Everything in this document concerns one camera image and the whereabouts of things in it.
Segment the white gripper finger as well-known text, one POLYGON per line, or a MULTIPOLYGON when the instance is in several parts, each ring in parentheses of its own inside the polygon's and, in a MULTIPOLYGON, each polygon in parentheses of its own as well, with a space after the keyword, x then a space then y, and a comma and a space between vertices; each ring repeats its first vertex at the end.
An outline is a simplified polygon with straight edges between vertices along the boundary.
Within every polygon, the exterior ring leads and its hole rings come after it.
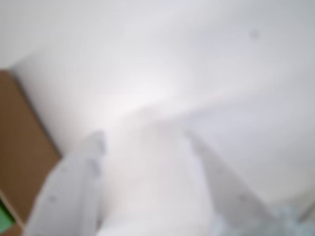
POLYGON ((269 232, 278 217, 204 140, 192 132, 187 137, 214 208, 212 233, 216 236, 258 236, 269 232))
POLYGON ((25 236, 95 236, 100 222, 105 138, 89 135, 51 170, 36 197, 25 236))

